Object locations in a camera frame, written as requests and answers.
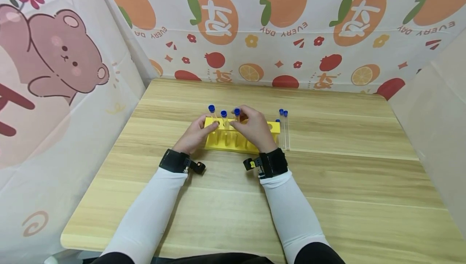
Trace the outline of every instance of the yellow test tube rack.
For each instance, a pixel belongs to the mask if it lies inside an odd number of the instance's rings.
[[[222,118],[215,119],[220,125],[215,132],[209,133],[207,141],[205,142],[206,150],[228,151],[246,154],[258,154],[259,150],[249,142],[241,133],[239,133],[232,126],[226,128],[223,125]],[[205,118],[204,127],[212,124],[214,119],[212,117]],[[280,134],[280,123],[275,121],[268,121],[270,132],[272,133],[273,140],[278,144],[278,136]]]

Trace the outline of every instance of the person's left hand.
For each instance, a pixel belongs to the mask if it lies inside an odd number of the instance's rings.
[[[219,124],[218,121],[214,121],[211,125],[203,127],[206,116],[208,115],[203,114],[191,123],[186,132],[184,132],[172,148],[173,151],[177,151],[179,153],[183,152],[190,155],[205,140],[209,133],[217,129]]]

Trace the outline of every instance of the green leaf print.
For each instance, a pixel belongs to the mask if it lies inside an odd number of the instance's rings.
[[[126,12],[126,10],[125,10],[123,7],[121,7],[121,6],[119,6],[118,8],[120,9],[121,14],[122,14],[123,17],[125,18],[125,21],[128,23],[129,28],[133,28],[133,23],[131,22],[131,19],[129,18],[129,15],[128,15],[128,13]]]
[[[16,1],[16,0],[10,0],[10,3],[13,4],[14,7],[19,8],[18,1]]]
[[[426,3],[426,0],[416,0],[416,2],[419,2],[419,3],[416,4],[416,6],[413,9],[411,9],[411,11],[405,17],[405,19],[403,19],[404,25],[410,22],[411,19],[414,19],[414,17],[419,13],[421,8],[424,6],[424,3]]]
[[[331,21],[328,26],[334,27],[341,24],[348,12],[350,11],[352,2],[353,0],[342,0],[340,4],[340,9],[338,9],[338,20]]]
[[[270,16],[272,16],[272,4],[268,0],[260,0],[259,4],[265,5],[263,15],[261,16],[261,24],[266,26],[269,24]]]
[[[188,6],[191,12],[194,15],[194,19],[191,19],[189,22],[191,25],[197,25],[202,21],[201,6],[198,0],[188,0]]]

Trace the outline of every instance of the wooden table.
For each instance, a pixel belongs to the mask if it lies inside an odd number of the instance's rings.
[[[211,103],[218,110],[248,104],[268,120],[279,108],[289,110],[289,168],[347,264],[466,260],[460,232],[381,96],[163,79],[148,87],[62,245],[103,251],[165,150]],[[197,153],[206,173],[190,176],[181,189],[156,255],[242,251],[284,263],[265,194],[242,165],[247,157]]]

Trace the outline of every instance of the white sleeve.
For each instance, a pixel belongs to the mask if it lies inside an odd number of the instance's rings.
[[[321,242],[330,246],[316,214],[294,181],[291,171],[261,179],[261,185],[267,195],[273,223],[289,264],[294,263],[298,252],[309,243]]]
[[[121,252],[135,264],[149,264],[187,177],[159,168],[129,207],[102,255]]]

